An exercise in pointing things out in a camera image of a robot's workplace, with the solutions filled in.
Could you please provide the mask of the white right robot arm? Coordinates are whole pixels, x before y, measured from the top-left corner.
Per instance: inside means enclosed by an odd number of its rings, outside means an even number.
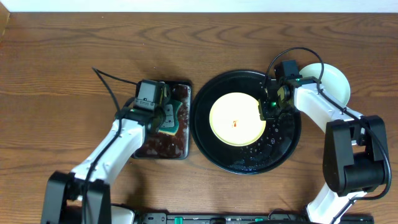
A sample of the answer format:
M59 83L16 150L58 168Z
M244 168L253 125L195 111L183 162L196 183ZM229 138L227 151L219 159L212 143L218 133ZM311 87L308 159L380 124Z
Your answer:
M386 128L379 116L364 116L341 104L315 77L265 79L262 119L289 109L305 113L325 133L325 184L306 206L311 223L341 223L358 200L383 198L392 184Z

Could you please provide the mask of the green scrub sponge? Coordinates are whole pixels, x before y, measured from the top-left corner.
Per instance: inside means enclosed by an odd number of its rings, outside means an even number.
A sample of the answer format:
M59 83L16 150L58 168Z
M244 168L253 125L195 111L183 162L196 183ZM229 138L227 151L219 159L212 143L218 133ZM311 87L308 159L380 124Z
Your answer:
M159 128L160 133L174 136L179 129L178 111L182 102L170 100L164 107L165 121Z

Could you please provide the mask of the pale green plate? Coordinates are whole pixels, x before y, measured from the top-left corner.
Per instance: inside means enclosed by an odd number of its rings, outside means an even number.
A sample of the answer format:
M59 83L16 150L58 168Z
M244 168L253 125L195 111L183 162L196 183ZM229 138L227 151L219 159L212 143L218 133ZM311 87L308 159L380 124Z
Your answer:
M303 67L299 73L303 77L319 78L321 69L321 63L312 63ZM321 83L324 89L339 102L345 106L348 104L351 96L351 88L348 79L339 69L325 63Z

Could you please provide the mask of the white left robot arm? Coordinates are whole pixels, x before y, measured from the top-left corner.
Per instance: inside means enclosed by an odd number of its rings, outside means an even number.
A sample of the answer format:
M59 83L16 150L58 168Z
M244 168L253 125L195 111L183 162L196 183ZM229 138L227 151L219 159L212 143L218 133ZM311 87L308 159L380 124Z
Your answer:
M110 188L147 137L175 126L180 105L134 100L118 108L112 128L97 148L69 173L47 181L41 223L133 223L132 209L111 203Z

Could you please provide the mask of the yellow plate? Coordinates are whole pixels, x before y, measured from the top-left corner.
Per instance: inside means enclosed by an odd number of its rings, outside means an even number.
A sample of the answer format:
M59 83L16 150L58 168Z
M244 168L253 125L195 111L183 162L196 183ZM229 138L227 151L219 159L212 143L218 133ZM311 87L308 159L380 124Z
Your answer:
M218 98L210 110L209 123L215 136L229 146L248 146L266 128L260 118L259 103L246 93L228 93Z

